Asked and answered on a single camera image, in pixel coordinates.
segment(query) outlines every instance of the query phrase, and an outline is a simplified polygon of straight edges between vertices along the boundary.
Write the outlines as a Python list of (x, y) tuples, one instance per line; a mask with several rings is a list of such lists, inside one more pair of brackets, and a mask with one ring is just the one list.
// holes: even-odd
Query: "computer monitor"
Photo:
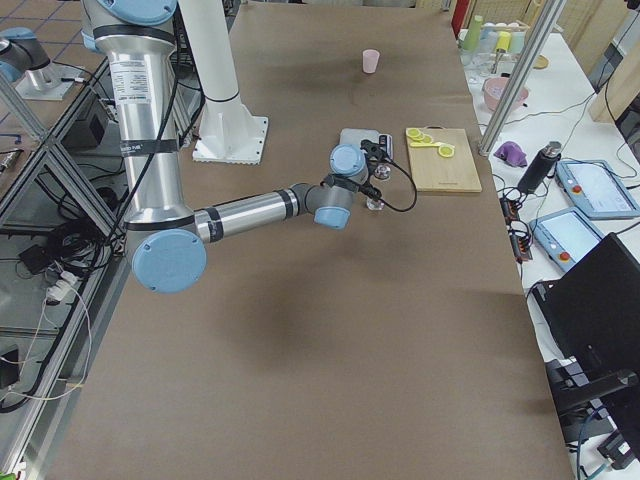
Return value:
[[(615, 234), (555, 282), (545, 304), (558, 346), (589, 380), (621, 369), (640, 374), (640, 264)], [(640, 386), (601, 400), (640, 458)]]

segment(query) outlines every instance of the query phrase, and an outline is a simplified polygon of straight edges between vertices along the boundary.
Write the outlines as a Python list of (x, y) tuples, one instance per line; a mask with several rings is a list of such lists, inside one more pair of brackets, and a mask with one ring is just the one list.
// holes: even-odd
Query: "purple object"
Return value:
[(520, 145), (516, 142), (504, 142), (493, 156), (504, 160), (512, 167), (527, 166), (527, 154), (522, 151)]

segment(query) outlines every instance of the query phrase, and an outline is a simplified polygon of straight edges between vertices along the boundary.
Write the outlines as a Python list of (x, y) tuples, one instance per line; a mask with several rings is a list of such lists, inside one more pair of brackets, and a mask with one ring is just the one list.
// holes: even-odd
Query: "white plug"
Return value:
[(76, 283), (78, 283), (78, 277), (64, 270), (55, 285), (47, 288), (47, 303), (57, 305), (62, 302)]

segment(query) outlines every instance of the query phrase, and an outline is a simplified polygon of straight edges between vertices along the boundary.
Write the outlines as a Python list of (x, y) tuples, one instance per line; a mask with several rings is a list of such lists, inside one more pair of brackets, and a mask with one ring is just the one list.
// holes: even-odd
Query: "red object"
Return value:
[(469, 8), (471, 0), (458, 0), (456, 3), (456, 9), (453, 12), (453, 18), (451, 19), (451, 27), (453, 27), (453, 34), (458, 38), (460, 29), (462, 28), (462, 22), (467, 14), (467, 8)]

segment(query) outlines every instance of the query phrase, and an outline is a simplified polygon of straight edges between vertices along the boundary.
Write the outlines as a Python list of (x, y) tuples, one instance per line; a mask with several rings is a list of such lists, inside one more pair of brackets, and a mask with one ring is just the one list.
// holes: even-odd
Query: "pink cup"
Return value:
[(362, 71), (364, 73), (374, 73), (378, 67), (380, 52), (377, 50), (367, 49), (362, 52)]

